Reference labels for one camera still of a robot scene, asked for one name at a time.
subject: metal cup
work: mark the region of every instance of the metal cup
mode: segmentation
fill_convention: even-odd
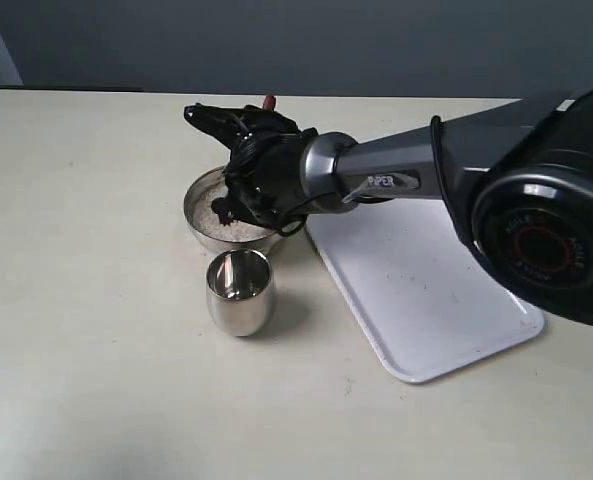
[[[207,306],[230,335],[257,332],[271,317],[276,285],[269,260],[256,250],[229,250],[207,268]]]

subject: piper logo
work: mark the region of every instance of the piper logo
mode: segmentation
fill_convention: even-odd
[[[368,185],[372,187],[395,187],[394,177],[391,175],[370,175],[367,177]]]

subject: table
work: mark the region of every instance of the table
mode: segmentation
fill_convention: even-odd
[[[260,97],[0,91],[0,480],[593,479],[593,328],[424,386],[379,364],[303,234],[256,338],[220,332],[187,187],[226,151],[182,107]],[[364,141],[503,100],[279,98]]]

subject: rice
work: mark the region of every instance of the rice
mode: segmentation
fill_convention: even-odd
[[[192,224],[199,232],[226,242],[249,242],[271,235],[273,230],[234,220],[229,225],[223,225],[218,215],[212,211],[212,201],[227,195],[224,182],[218,183],[205,190],[194,207]]]

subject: white tray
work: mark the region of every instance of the white tray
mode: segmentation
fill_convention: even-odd
[[[383,366],[421,383],[538,335],[518,300],[460,244],[440,201],[312,215],[309,234]]]

